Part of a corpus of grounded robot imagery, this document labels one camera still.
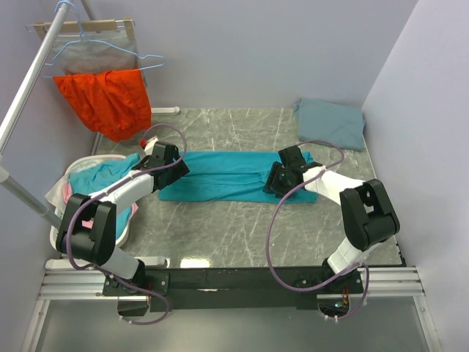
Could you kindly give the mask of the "turquoise t-shirt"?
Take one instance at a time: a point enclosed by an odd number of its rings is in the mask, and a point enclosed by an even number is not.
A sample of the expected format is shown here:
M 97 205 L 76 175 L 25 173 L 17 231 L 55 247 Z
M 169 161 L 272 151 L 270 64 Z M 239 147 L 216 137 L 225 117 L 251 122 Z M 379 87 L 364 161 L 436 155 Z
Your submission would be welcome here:
M 184 162 L 189 173 L 159 191 L 160 201 L 176 202 L 279 202 L 265 193 L 275 152 L 189 151 Z

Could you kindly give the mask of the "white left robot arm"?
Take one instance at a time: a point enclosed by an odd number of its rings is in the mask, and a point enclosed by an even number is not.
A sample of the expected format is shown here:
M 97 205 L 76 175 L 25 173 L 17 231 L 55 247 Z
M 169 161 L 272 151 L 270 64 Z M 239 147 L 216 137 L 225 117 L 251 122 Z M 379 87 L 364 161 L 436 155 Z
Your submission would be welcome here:
M 99 192 L 72 195 L 56 240 L 56 249 L 67 256 L 72 268 L 95 268 L 120 279 L 127 293 L 141 293 L 147 284 L 146 266 L 116 245 L 117 217 L 134 202 L 187 175 L 189 168 L 183 158 L 146 156 Z

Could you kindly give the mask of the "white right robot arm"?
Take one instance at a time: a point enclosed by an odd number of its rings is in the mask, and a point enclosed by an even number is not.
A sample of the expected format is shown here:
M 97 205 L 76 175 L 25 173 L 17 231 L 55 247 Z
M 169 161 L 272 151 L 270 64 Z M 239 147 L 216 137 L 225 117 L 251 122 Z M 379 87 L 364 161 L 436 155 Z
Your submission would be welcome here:
M 322 286 L 337 293 L 347 284 L 344 272 L 400 231 L 400 223 L 385 186 L 378 179 L 357 180 L 318 163 L 274 162 L 264 192 L 292 196 L 296 186 L 322 195 L 341 208 L 345 238 L 326 260 Z

